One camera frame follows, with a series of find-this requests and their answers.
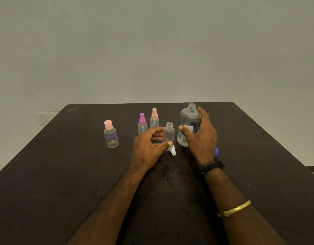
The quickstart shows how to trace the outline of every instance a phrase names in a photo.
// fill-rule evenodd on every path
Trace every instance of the hand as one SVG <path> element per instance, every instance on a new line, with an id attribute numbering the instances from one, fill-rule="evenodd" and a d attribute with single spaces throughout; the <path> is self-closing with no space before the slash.
<path id="1" fill-rule="evenodd" d="M 137 136 L 134 141 L 131 167 L 142 173 L 152 168 L 159 156 L 173 145 L 171 141 L 151 143 L 151 140 L 163 140 L 164 127 L 152 127 Z"/>
<path id="2" fill-rule="evenodd" d="M 196 158 L 198 164 L 203 165 L 213 161 L 215 158 L 217 132 L 210 122 L 209 114 L 201 107 L 198 107 L 198 111 L 201 114 L 200 130 L 195 135 L 182 125 L 179 126 L 179 130 L 186 137 L 189 150 Z"/>

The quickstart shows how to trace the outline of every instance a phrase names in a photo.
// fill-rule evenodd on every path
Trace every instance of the purple spray cap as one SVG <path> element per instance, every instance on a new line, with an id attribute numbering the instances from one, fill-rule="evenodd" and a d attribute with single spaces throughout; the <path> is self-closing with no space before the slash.
<path id="1" fill-rule="evenodd" d="M 139 124 L 140 125 L 145 125 L 145 123 L 146 123 L 145 114 L 144 113 L 140 113 Z"/>

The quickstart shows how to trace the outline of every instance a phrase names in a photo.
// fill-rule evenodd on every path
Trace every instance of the white cap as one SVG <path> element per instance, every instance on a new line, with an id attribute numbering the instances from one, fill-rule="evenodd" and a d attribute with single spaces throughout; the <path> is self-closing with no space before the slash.
<path id="1" fill-rule="evenodd" d="M 175 146 L 174 145 L 172 145 L 172 147 L 168 148 L 167 150 L 172 153 L 172 156 L 176 155 L 176 151 L 175 151 Z"/>

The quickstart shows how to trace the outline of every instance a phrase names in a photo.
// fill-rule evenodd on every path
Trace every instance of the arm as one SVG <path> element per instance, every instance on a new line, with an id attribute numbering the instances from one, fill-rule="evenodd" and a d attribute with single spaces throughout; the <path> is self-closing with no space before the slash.
<path id="1" fill-rule="evenodd" d="M 162 144 L 151 143 L 151 140 L 161 141 L 162 132 L 163 127 L 153 127 L 135 138 L 129 168 L 67 245 L 116 243 L 123 219 L 143 176 L 155 165 L 163 151 L 172 146 L 169 141 Z"/>
<path id="2" fill-rule="evenodd" d="M 200 130 L 193 135 L 186 127 L 179 129 L 186 137 L 188 146 L 199 165 L 214 160 L 217 132 L 212 126 L 208 113 L 199 108 L 201 114 Z M 243 204 L 247 199 L 221 169 L 213 169 L 205 174 L 205 180 L 220 212 Z M 278 244 L 286 245 L 277 232 L 249 205 L 246 208 L 222 218 L 231 245 Z"/>

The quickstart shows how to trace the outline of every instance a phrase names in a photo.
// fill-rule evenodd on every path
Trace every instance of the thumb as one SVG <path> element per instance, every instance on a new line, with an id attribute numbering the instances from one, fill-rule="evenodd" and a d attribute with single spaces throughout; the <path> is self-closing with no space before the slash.
<path id="1" fill-rule="evenodd" d="M 172 145 L 173 145 L 173 143 L 171 141 L 166 141 L 166 142 L 162 143 L 160 146 L 158 146 L 158 149 L 162 153 L 163 151 L 167 150 Z"/>
<path id="2" fill-rule="evenodd" d="M 187 141 L 190 141 L 193 138 L 193 133 L 185 126 L 180 125 L 179 130 L 182 132 L 182 134 L 185 136 Z"/>

